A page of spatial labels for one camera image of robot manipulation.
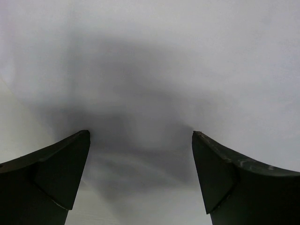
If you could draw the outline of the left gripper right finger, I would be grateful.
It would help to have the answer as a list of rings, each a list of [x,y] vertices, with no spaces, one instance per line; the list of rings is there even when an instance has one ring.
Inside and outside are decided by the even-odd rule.
[[[297,225],[300,174],[259,162],[202,132],[192,151],[206,213],[214,225]]]

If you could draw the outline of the white t shirt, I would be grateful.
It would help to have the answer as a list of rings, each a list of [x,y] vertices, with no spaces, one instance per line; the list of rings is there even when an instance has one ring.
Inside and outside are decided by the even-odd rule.
[[[193,131],[300,169],[297,0],[3,0],[0,78],[31,133],[91,133],[72,224],[211,224]]]

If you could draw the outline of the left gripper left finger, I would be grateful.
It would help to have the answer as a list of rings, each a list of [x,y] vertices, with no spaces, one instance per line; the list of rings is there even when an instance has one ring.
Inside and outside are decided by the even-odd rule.
[[[2,225],[63,225],[72,210],[90,148],[81,130],[0,165]]]

